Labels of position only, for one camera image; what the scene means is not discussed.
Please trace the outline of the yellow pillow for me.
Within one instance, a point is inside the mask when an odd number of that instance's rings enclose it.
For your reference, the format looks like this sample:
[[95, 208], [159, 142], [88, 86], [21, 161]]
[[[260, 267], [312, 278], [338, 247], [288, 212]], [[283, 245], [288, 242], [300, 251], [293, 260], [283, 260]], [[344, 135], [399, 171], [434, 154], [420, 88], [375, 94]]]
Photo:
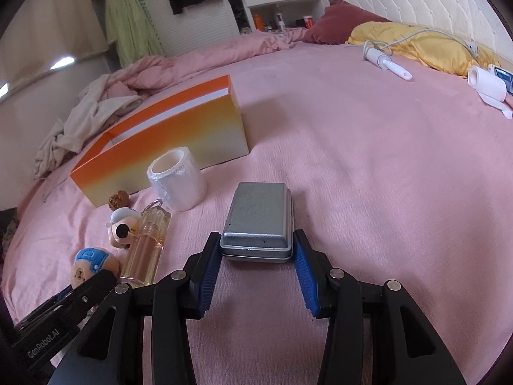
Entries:
[[366, 41], [386, 54], [417, 60], [426, 67], [459, 77], [466, 77], [473, 65], [485, 70], [490, 64], [500, 65], [497, 54], [484, 46], [479, 46], [474, 55], [463, 38], [405, 23], [360, 24], [351, 32], [347, 43], [364, 45]]

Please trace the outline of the white quilted headboard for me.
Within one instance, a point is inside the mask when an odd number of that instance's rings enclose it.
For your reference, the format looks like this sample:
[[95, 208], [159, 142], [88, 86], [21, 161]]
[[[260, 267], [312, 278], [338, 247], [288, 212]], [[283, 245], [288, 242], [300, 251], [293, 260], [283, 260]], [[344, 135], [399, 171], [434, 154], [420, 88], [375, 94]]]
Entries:
[[397, 23], [444, 30], [512, 60], [512, 37], [488, 0], [344, 0]]

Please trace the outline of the dark red pillow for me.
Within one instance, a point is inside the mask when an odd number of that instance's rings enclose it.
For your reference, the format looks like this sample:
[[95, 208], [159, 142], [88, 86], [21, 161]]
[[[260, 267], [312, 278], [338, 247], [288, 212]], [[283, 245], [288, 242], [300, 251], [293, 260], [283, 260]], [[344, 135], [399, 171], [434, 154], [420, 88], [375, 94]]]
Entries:
[[324, 14], [305, 33], [303, 41], [309, 44], [344, 44], [358, 25], [388, 21], [344, 0], [330, 0]]

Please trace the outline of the amber perfume bottle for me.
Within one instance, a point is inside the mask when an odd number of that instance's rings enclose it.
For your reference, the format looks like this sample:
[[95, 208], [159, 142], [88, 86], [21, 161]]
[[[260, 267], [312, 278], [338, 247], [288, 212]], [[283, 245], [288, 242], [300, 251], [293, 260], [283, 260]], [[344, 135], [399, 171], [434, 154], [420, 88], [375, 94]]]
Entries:
[[122, 268], [121, 282], [132, 288], [142, 288], [154, 282], [164, 240], [171, 222], [171, 213], [164, 208], [162, 199], [148, 205], [129, 247], [128, 259]]

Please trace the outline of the pink bed sheet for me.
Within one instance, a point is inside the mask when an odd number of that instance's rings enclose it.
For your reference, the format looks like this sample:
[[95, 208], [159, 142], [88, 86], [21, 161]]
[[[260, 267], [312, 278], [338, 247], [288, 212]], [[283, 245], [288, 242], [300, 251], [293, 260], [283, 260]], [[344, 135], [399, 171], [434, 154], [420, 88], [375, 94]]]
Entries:
[[[405, 82], [361, 48], [297, 43], [180, 82], [139, 109], [231, 76], [249, 155], [204, 170], [209, 192], [174, 214], [156, 280], [223, 229], [240, 182], [288, 185], [295, 226], [334, 266], [397, 279], [477, 384], [512, 333], [512, 120], [467, 80], [401, 56]], [[70, 283], [82, 247], [113, 250], [108, 206], [68, 177], [33, 195], [8, 249], [2, 292], [15, 323]], [[188, 321], [198, 384], [316, 384], [328, 327], [294, 267], [225, 261], [210, 310]]]

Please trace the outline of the white tape roll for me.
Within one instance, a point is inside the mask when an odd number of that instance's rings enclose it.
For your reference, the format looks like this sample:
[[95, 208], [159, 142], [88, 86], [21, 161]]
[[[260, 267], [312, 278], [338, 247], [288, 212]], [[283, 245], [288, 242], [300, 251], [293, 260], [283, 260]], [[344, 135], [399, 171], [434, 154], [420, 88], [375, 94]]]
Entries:
[[169, 150], [154, 160], [147, 169], [147, 178], [175, 212], [193, 209], [206, 196], [206, 179], [187, 147]]

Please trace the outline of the green hanging dress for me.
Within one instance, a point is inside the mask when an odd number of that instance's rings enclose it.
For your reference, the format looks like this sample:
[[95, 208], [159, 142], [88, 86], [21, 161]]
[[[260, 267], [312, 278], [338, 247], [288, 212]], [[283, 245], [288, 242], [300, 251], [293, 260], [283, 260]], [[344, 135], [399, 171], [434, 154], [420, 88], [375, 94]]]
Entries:
[[164, 55], [145, 0], [105, 0], [105, 26], [123, 68], [146, 56]]

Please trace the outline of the grey metal tin box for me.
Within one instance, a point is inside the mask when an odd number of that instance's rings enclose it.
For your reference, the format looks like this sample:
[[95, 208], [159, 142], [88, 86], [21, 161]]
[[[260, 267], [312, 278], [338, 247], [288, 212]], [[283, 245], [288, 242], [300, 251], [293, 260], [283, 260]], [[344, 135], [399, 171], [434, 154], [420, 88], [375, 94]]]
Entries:
[[284, 183], [240, 183], [222, 231], [223, 255], [281, 263], [293, 255], [294, 209]]

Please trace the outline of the beige curtain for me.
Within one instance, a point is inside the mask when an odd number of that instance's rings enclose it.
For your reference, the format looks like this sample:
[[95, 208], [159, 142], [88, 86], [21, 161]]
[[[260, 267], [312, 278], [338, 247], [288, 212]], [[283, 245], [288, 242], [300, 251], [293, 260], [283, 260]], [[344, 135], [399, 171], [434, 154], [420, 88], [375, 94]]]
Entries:
[[1, 82], [19, 85], [61, 58], [108, 50], [91, 0], [25, 0], [1, 37]]

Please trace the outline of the brown walnut bead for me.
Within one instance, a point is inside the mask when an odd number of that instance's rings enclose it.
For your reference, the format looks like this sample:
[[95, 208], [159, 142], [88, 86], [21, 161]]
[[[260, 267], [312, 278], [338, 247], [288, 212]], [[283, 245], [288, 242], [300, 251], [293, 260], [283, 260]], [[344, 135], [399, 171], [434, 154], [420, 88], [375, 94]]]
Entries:
[[130, 195], [125, 190], [118, 190], [115, 194], [110, 196], [108, 205], [112, 211], [119, 210], [120, 208], [124, 207], [129, 207]]

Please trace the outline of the beige crumpled garment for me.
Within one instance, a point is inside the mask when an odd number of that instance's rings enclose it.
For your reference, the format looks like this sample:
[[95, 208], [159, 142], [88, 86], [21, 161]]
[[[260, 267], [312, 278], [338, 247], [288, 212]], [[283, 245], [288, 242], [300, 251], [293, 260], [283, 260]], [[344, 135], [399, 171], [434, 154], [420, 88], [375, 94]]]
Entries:
[[44, 137], [35, 157], [35, 178], [50, 174], [68, 154], [78, 154], [86, 142], [142, 102], [142, 98], [134, 92], [119, 97], [105, 97], [109, 77], [107, 74], [102, 75], [83, 89], [79, 102], [68, 118], [64, 122], [57, 121]]

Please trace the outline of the orange gradient cardboard box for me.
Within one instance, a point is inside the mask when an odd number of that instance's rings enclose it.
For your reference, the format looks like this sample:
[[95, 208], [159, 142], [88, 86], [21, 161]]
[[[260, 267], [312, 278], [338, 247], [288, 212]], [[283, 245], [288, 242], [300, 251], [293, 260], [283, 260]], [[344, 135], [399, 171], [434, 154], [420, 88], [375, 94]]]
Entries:
[[201, 169], [249, 154], [230, 76], [177, 92], [115, 124], [90, 146], [70, 177], [99, 207], [118, 190], [133, 194], [149, 188], [149, 165], [181, 147]]

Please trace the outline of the white dog figure keychain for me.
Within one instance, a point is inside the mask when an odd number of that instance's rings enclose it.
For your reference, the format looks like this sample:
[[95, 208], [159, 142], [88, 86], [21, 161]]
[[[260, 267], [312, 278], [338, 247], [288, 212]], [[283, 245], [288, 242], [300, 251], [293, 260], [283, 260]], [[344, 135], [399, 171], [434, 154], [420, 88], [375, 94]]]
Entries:
[[134, 243], [142, 214], [128, 207], [114, 210], [107, 224], [110, 244], [126, 249]]

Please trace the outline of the white spray bottle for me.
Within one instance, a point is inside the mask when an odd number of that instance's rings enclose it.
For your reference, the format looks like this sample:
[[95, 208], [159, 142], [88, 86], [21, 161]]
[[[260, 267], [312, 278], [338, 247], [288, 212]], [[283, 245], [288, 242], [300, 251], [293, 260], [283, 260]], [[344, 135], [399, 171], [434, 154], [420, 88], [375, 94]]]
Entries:
[[282, 11], [278, 4], [275, 6], [275, 17], [278, 28], [280, 29], [280, 31], [284, 31], [286, 28], [286, 24], [283, 20]]

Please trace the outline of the small blue screen device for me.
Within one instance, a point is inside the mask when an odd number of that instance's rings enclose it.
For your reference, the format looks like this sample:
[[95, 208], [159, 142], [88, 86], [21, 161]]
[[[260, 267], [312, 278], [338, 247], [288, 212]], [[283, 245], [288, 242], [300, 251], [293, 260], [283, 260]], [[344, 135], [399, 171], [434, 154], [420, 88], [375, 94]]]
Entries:
[[490, 64], [489, 72], [503, 80], [508, 94], [513, 95], [513, 74], [497, 65]]

